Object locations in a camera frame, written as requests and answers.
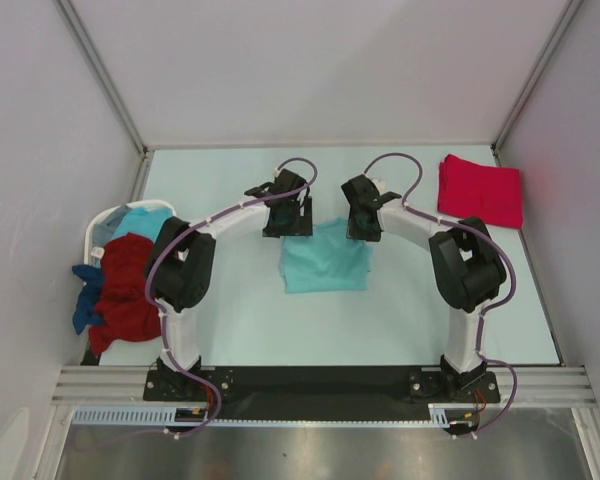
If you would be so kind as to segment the teal t-shirt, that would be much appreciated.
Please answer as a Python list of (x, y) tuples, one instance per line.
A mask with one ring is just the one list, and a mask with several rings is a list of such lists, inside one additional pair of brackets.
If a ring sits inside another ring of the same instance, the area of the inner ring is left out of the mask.
[(372, 248), (347, 237), (347, 220), (313, 227), (309, 237), (286, 237), (279, 262), (286, 294), (365, 291)]

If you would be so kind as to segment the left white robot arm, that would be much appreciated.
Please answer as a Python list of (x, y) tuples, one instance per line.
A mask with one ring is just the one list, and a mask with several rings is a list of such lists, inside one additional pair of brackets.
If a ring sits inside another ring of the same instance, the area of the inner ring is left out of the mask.
[(202, 372), (198, 336), (199, 311), (212, 286), (216, 255), (231, 247), (262, 241), (276, 252), (287, 239), (313, 234), (310, 189), (316, 174), (305, 179), (280, 166), (271, 181), (244, 192), (237, 203), (198, 221), (177, 216), (165, 220), (146, 265), (145, 295), (157, 308), (161, 352), (147, 378), (145, 397), (164, 390), (169, 400), (193, 399), (201, 389), (219, 388)]

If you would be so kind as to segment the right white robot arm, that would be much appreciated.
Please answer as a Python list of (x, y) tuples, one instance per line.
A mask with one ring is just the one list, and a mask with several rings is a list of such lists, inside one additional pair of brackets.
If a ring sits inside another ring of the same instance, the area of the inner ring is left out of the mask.
[(473, 394), (486, 374), (484, 317), (507, 273), (485, 224), (476, 217), (450, 222), (412, 208), (395, 192), (381, 192), (360, 174), (341, 186), (349, 204), (347, 236), (378, 242), (396, 235), (430, 254), (435, 284), (449, 306), (449, 334), (441, 356), (441, 388), (453, 401)]

